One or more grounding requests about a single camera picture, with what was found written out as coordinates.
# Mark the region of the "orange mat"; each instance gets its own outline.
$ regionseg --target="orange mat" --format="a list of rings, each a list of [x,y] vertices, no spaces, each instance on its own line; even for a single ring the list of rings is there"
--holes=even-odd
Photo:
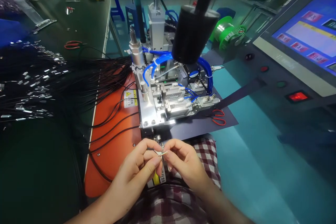
[[[128,86],[134,81],[134,76],[131,73],[125,82],[125,86]],[[103,122],[111,113],[114,106],[120,101],[121,95],[123,93],[124,87],[121,87],[118,91],[106,97],[101,103],[96,107],[96,112],[94,115],[94,125]],[[109,123],[104,126],[94,128],[92,130],[91,140],[97,139],[100,136],[108,132],[115,124],[117,124],[124,117],[138,112],[138,106],[125,108],[124,102],[122,101],[121,109],[117,115]],[[90,150],[97,149],[109,139],[115,136],[117,133],[123,129],[138,126],[140,124],[139,114],[132,115],[122,121],[115,129],[113,129],[108,135],[102,139],[93,142],[90,145]],[[141,141],[140,129],[130,129],[127,130],[111,142],[105,145],[102,149],[94,152],[93,158],[102,170],[102,172],[110,179],[114,179],[118,172],[119,166],[123,162],[124,158],[134,149],[133,144],[138,144]],[[90,157],[87,160],[87,167],[85,173],[85,193],[88,197],[97,197],[102,195],[110,183],[105,180],[96,170]]]

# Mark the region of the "red switch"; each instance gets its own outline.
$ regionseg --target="red switch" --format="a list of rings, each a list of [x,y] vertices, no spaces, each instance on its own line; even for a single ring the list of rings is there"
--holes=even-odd
[[[308,97],[302,92],[291,94],[288,96],[288,98],[291,99],[293,102],[299,102],[308,99]]]
[[[269,67],[268,66],[262,66],[261,68],[260,68],[260,71],[261,72],[267,72],[269,70]]]

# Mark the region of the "plaid shirt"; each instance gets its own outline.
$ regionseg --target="plaid shirt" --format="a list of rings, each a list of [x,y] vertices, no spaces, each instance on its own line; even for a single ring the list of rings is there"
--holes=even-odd
[[[217,167],[216,143],[209,138],[190,142],[215,185],[221,188]],[[132,224],[193,224],[209,223],[202,201],[184,183],[175,170],[167,175],[167,182],[142,193],[132,209],[118,223]]]

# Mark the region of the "green spool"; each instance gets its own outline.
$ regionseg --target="green spool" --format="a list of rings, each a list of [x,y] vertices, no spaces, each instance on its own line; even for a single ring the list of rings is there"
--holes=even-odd
[[[239,45],[245,37],[246,27],[243,25],[234,26],[231,24],[232,22],[233,18],[230,16],[220,19],[209,38],[211,42],[214,40],[219,42],[220,50],[231,44],[233,46]]]

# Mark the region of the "black cylindrical motor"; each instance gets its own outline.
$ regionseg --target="black cylindrical motor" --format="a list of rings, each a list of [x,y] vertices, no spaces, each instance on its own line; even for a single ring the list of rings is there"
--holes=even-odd
[[[172,56],[183,64],[194,64],[200,57],[219,13],[208,10],[211,0],[198,0],[196,7],[182,6],[173,43]]]
[[[172,56],[183,64],[194,64],[200,57],[220,15],[208,10],[205,15],[195,14],[194,6],[181,6]]]

